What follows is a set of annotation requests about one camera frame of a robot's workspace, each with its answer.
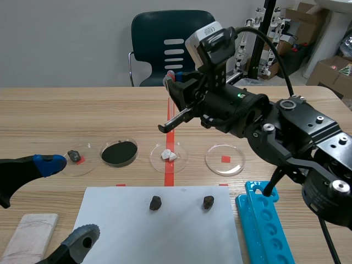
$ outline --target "cylindrical motor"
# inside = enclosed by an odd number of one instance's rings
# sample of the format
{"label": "cylindrical motor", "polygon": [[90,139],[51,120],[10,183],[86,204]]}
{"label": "cylindrical motor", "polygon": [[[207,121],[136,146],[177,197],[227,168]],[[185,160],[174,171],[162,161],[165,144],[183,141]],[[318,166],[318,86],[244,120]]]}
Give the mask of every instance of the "cylindrical motor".
{"label": "cylindrical motor", "polygon": [[302,196],[317,216],[352,230],[352,197],[347,182],[335,180],[328,183],[310,170],[302,187]]}

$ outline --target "white foam block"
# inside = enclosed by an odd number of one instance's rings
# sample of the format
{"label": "white foam block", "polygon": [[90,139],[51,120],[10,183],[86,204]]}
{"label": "white foam block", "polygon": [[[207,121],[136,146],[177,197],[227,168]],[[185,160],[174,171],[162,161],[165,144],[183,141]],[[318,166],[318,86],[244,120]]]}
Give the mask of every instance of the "white foam block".
{"label": "white foam block", "polygon": [[25,214],[7,245],[0,264],[33,264],[41,261],[57,219],[55,213]]}
{"label": "white foam block", "polygon": [[227,186],[87,188],[74,228],[85,224],[101,235],[83,264],[243,263]]}

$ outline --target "red tape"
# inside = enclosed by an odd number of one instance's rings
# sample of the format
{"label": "red tape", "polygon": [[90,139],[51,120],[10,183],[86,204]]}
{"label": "red tape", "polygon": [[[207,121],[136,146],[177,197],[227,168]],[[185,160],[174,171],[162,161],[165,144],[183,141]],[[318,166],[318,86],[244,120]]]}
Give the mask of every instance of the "red tape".
{"label": "red tape", "polygon": [[[170,104],[174,103],[170,100],[167,101],[167,120],[171,119]],[[166,149],[174,152],[175,150],[175,131],[172,130],[166,134]],[[174,161],[165,161],[165,176],[164,176],[164,186],[174,186]]]}

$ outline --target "black chair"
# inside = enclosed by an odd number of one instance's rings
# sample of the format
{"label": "black chair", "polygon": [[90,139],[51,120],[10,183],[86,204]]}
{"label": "black chair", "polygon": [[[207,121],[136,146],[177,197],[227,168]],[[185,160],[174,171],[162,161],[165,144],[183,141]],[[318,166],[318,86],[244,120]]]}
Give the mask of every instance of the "black chair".
{"label": "black chair", "polygon": [[168,70],[191,72],[195,64],[185,47],[185,40],[196,30],[214,22],[201,10],[168,10],[137,15],[131,26],[133,52],[128,54],[132,86],[131,54],[137,61],[148,62],[152,74],[140,86],[163,86]]}

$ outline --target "dark rock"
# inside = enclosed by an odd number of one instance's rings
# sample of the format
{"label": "dark rock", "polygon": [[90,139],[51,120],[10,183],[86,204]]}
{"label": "dark rock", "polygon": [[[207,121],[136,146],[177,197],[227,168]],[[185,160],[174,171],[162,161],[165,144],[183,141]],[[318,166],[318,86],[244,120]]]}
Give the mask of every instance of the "dark rock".
{"label": "dark rock", "polygon": [[78,151],[69,150],[67,154],[72,162],[79,162],[81,160],[81,156],[79,155]]}
{"label": "dark rock", "polygon": [[214,204],[214,197],[213,196],[205,196],[203,201],[204,209],[209,209]]}
{"label": "dark rock", "polygon": [[150,202],[149,209],[156,211],[161,207],[161,199],[159,196],[153,196],[152,201]]}

